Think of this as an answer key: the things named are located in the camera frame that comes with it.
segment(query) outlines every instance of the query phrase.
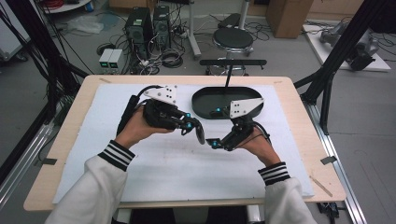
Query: black plate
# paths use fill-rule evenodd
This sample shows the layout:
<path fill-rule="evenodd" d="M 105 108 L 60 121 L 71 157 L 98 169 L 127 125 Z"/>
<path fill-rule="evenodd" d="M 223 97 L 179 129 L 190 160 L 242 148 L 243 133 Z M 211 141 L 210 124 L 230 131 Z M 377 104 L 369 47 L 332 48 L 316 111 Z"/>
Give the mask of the black plate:
<path fill-rule="evenodd" d="M 215 111 L 217 108 L 230 106 L 231 101 L 247 100 L 253 98 L 262 98 L 262 96 L 255 90 L 249 87 L 205 87 L 198 90 L 191 99 L 192 110 L 196 115 L 203 119 L 229 119 L 228 116 L 220 116 L 213 118 L 210 112 Z M 263 104 L 250 112 L 254 118 L 262 111 Z"/>

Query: human arm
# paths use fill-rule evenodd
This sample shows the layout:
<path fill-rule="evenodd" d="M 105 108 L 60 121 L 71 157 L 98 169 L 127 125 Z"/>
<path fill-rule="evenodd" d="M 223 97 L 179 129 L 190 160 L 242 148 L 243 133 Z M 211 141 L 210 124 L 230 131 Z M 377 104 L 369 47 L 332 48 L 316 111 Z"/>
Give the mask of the human arm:
<path fill-rule="evenodd" d="M 316 223 L 303 200 L 300 182 L 289 176 L 286 163 L 281 162 L 262 133 L 255 128 L 240 147 L 265 164 L 265 168 L 259 171 L 266 185 L 265 223 Z"/>
<path fill-rule="evenodd" d="M 84 175 L 56 205 L 46 223 L 110 223 L 125 187 L 126 169 L 134 158 L 129 148 L 154 133 L 170 132 L 148 126 L 140 107 L 115 140 L 85 162 Z"/>

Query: computer tower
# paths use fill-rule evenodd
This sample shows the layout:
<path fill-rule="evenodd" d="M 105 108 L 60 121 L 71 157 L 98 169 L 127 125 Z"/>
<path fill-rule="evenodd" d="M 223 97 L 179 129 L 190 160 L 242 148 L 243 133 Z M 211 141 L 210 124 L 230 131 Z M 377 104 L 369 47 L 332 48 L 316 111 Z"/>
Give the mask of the computer tower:
<path fill-rule="evenodd" d="M 148 7 L 134 7 L 125 23 L 127 38 L 132 40 L 140 59 L 150 58 L 151 39 L 154 37 Z"/>
<path fill-rule="evenodd" d="M 156 6 L 152 17 L 154 36 L 157 49 L 171 48 L 171 33 L 169 21 L 169 7 Z"/>

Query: cardboard box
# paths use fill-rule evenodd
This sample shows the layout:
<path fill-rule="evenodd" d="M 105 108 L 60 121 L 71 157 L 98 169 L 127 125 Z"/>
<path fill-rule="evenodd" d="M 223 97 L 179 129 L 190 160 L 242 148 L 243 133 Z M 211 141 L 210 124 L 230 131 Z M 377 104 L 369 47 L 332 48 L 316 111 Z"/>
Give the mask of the cardboard box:
<path fill-rule="evenodd" d="M 297 38 L 314 0 L 272 0 L 265 18 L 274 37 Z"/>
<path fill-rule="evenodd" d="M 149 7 L 151 12 L 155 4 L 155 0 L 109 0 L 109 5 L 113 8 Z"/>

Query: white sleeve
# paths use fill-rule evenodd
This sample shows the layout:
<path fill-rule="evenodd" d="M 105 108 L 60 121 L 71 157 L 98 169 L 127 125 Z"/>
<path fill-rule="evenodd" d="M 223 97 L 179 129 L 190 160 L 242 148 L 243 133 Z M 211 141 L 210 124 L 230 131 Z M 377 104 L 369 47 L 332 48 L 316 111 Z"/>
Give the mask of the white sleeve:
<path fill-rule="evenodd" d="M 120 203 L 134 153 L 114 141 L 85 162 L 85 173 L 64 195 L 46 224 L 109 224 Z"/>
<path fill-rule="evenodd" d="M 302 187 L 297 178 L 290 178 L 286 163 L 259 171 L 265 188 L 265 223 L 317 223 L 303 200 Z"/>

